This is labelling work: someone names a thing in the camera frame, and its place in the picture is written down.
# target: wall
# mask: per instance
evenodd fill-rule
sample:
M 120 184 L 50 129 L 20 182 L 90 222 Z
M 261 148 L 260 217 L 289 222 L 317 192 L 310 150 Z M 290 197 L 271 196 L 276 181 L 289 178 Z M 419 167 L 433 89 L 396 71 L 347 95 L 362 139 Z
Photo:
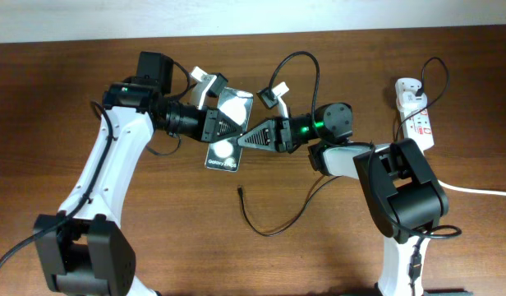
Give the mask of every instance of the wall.
M 506 24 L 506 0 L 0 0 L 0 43 Z

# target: white circle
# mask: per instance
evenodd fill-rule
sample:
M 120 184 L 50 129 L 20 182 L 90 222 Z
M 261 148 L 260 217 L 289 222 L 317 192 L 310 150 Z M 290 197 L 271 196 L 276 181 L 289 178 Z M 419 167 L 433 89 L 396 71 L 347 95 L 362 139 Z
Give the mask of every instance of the white circle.
M 230 99 L 220 106 L 220 111 L 228 115 L 238 125 L 246 121 L 246 107 L 242 99 Z
M 226 158 L 233 153 L 233 145 L 228 140 L 221 140 L 213 144 L 213 151 L 219 158 Z

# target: power strip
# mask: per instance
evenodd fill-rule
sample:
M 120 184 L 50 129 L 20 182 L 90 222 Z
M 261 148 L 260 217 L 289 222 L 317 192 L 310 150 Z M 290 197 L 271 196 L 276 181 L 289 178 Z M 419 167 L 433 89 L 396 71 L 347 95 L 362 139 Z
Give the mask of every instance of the power strip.
M 396 104 L 401 114 L 401 122 L 413 113 L 426 107 L 428 98 L 426 94 L 416 96 L 421 88 L 421 82 L 414 78 L 401 78 L 395 83 L 397 94 Z M 402 125 L 405 138 L 411 138 L 416 142 L 421 151 L 427 150 L 434 145 L 432 126 L 428 119 L 428 110 L 423 110 L 413 118 L 408 119 Z

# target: wooden table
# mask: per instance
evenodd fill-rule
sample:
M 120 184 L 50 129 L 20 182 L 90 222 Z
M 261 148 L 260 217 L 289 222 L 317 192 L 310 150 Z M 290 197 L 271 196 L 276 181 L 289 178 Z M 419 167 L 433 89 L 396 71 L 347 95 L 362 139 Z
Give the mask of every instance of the wooden table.
M 0 256 L 31 234 L 38 214 L 55 213 L 67 197 L 99 128 L 88 102 L 133 75 L 142 50 L 222 72 L 231 87 L 250 92 L 267 86 L 286 55 L 308 50 L 321 66 L 318 104 L 351 104 L 353 140 L 376 143 L 392 139 L 393 83 L 419 77 L 423 62 L 438 55 L 451 86 L 430 110 L 432 169 L 453 185 L 506 190 L 506 26 L 0 44 Z M 427 71 L 433 98 L 444 74 L 437 66 Z M 306 58 L 281 71 L 294 114 L 309 112 L 314 75 Z M 184 83 L 176 71 L 174 90 Z M 256 100 L 251 126 L 272 114 Z M 168 150 L 176 143 L 157 133 L 152 145 Z M 245 150 L 238 173 L 205 169 L 206 149 L 187 140 L 174 156 L 140 157 L 122 229 L 149 287 L 172 295 L 326 295 L 377 281 L 382 239 L 358 181 L 339 179 L 293 228 L 262 238 L 242 218 L 237 185 L 246 189 L 253 223 L 281 224 L 320 176 L 306 149 Z M 430 243 L 424 286 L 506 295 L 506 197 L 447 193 L 443 222 L 464 234 Z M 0 295 L 49 294 L 32 246 L 0 273 Z

